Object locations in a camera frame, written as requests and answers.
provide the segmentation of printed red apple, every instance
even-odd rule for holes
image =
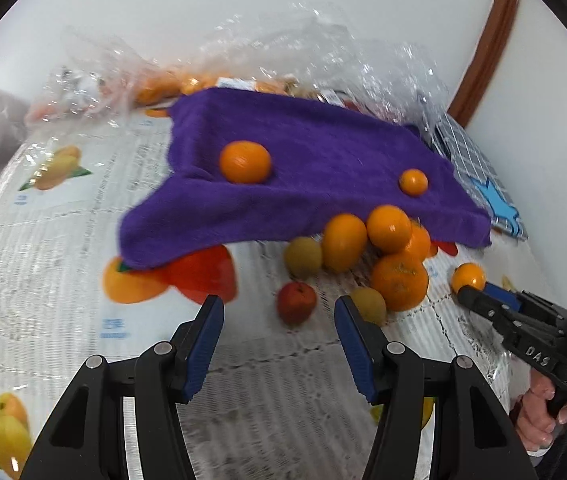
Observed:
[[[310,317],[317,306],[317,294],[306,283],[284,285],[277,295],[277,312],[288,325],[298,325]]]

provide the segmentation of brown wooden trim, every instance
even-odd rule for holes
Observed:
[[[494,0],[475,55],[463,76],[448,113],[465,127],[474,115],[495,74],[513,30],[519,0]]]

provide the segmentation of white lace tablecloth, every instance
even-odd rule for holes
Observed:
[[[76,144],[91,174],[48,191],[20,190],[36,167],[24,146],[0,180],[0,394],[24,403],[33,437],[76,370],[90,355],[137,356],[194,317],[198,305],[175,288],[153,300],[118,304],[101,287],[103,269],[118,253],[122,214],[165,178],[170,121],[133,117],[127,128],[59,123],[34,133],[41,144]],[[201,392],[179,413],[198,478],[358,479],[375,432],[358,394],[334,326],[337,297],[367,284],[371,258],[353,272],[321,273],[308,281],[320,298],[313,316],[288,330],[274,308],[289,277],[279,242],[228,246],[238,296],[226,320]],[[454,267],[478,261],[488,278],[506,274],[518,288],[548,294],[526,244],[493,235],[492,247],[426,260],[428,295],[384,328],[419,355],[451,361],[470,356],[507,407],[511,365],[499,338],[461,309],[448,286]],[[134,402],[125,402],[131,480],[141,471]],[[434,421],[422,431],[418,479],[429,474]],[[0,471],[0,478],[8,477]]]

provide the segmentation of white label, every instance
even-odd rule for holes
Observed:
[[[322,90],[321,95],[323,95],[323,98],[326,100],[326,103],[328,103],[329,105],[335,105],[345,108],[343,101],[339,99],[337,92],[335,92],[334,90]]]
[[[217,87],[219,88],[235,88],[237,90],[250,90],[254,92],[256,89],[256,81],[245,79],[236,79],[232,77],[220,77],[217,79]]]

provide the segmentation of blue starfish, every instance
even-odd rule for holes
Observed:
[[[511,206],[510,204],[508,204],[508,202],[505,201],[505,198],[503,198],[503,195],[495,187],[495,183],[492,182],[492,180],[487,179],[486,183],[483,184],[470,175],[468,175],[468,177],[470,178],[470,182],[475,185],[475,187],[486,199],[486,202],[490,205],[490,208],[492,208],[494,215],[497,218],[502,218],[507,222],[510,222],[512,235],[518,236],[521,233],[521,226],[517,221],[517,218],[519,217],[517,208]]]

